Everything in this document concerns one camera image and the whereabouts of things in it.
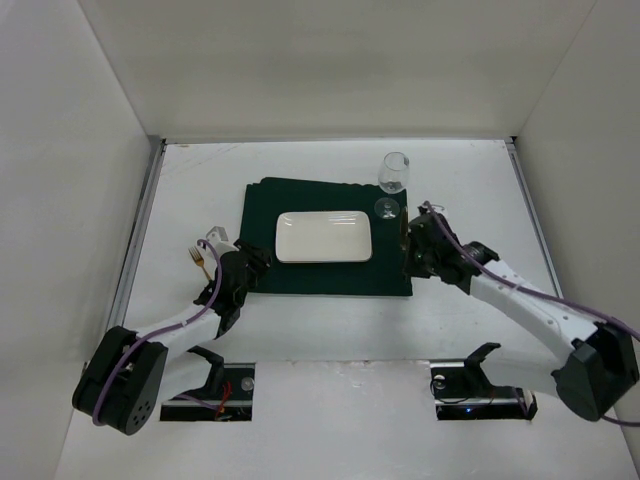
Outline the gold knife dark handle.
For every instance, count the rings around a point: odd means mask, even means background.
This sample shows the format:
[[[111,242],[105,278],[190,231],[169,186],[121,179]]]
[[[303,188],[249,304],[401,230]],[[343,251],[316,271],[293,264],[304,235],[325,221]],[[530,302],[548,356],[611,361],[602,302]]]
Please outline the gold knife dark handle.
[[[400,215],[400,247],[403,251],[407,251],[408,249],[408,231],[409,231],[409,218],[408,218],[408,207],[405,206]]]

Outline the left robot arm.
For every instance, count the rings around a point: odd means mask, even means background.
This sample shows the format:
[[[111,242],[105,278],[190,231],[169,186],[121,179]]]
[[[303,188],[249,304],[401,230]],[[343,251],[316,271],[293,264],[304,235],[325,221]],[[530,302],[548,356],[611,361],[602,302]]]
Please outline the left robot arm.
[[[200,239],[215,271],[193,303],[174,317],[130,330],[114,326],[103,336],[72,395],[75,410],[130,436],[159,403],[178,398],[224,413],[234,385],[225,360],[205,348],[240,317],[249,292],[272,265],[269,250],[241,239]]]

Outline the dark green cloth placemat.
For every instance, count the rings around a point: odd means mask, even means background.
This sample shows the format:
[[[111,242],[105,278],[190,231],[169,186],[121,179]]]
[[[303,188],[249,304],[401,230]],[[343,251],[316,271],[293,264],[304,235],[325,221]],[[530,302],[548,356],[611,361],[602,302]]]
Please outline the dark green cloth placemat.
[[[371,184],[348,184],[265,177],[246,186],[240,238],[275,250],[276,221],[285,212],[362,211],[370,218],[372,258],[364,263],[284,264],[275,259],[255,291],[271,294],[410,297],[403,273],[400,221],[374,211],[383,197]]]

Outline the gold fork dark handle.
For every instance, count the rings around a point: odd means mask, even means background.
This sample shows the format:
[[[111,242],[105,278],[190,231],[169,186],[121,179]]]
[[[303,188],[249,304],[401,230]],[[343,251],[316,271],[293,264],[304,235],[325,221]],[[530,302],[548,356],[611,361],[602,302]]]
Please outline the gold fork dark handle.
[[[197,247],[190,247],[188,249],[189,251],[189,255],[191,256],[191,259],[193,260],[194,264],[201,269],[201,271],[203,272],[205,278],[207,279],[208,282],[210,282],[212,280],[211,275],[209,274],[209,272],[206,269],[205,266],[205,260],[201,254],[201,252],[198,250]]]

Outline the clear wine glass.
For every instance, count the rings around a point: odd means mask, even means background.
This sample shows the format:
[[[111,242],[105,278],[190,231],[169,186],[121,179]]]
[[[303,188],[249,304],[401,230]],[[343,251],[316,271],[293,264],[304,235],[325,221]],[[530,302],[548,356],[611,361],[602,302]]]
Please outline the clear wine glass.
[[[396,197],[403,192],[409,182],[410,160],[402,152],[390,152],[385,155],[379,171],[378,186],[384,196],[374,205],[375,213],[384,220],[396,218],[401,209]]]

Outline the white rectangular plate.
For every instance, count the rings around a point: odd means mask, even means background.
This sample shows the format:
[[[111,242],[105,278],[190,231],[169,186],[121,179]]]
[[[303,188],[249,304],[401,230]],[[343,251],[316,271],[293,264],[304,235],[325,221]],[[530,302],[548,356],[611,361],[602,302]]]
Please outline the white rectangular plate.
[[[275,255],[288,264],[368,262],[373,256],[369,217],[362,211],[282,213]]]

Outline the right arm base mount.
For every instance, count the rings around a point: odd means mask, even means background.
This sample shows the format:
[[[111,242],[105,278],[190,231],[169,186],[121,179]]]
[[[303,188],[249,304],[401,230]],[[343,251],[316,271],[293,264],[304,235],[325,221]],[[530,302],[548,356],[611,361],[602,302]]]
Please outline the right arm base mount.
[[[534,419],[538,405],[532,392],[494,385],[482,370],[482,363],[500,347],[488,342],[466,358],[430,363],[429,390],[439,421]]]

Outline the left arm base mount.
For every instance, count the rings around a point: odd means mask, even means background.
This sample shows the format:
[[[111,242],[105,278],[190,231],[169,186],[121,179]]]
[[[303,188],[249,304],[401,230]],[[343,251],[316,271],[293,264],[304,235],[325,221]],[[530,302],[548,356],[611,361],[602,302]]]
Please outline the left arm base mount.
[[[165,422],[249,421],[255,365],[227,363],[201,346],[169,360],[156,404]]]

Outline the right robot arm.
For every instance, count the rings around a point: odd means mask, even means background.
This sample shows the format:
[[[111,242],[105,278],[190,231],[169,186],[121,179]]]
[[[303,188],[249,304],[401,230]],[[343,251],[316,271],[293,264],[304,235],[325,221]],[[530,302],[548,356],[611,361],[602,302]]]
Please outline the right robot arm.
[[[404,273],[437,278],[514,321],[552,354],[547,361],[513,358],[486,342],[463,359],[431,367],[431,392],[442,405],[492,400],[504,391],[526,419],[526,391],[553,395],[578,417],[607,420],[609,410],[639,381],[633,344],[639,334],[621,320],[534,287],[486,245],[460,244],[446,216],[430,203],[401,220]]]

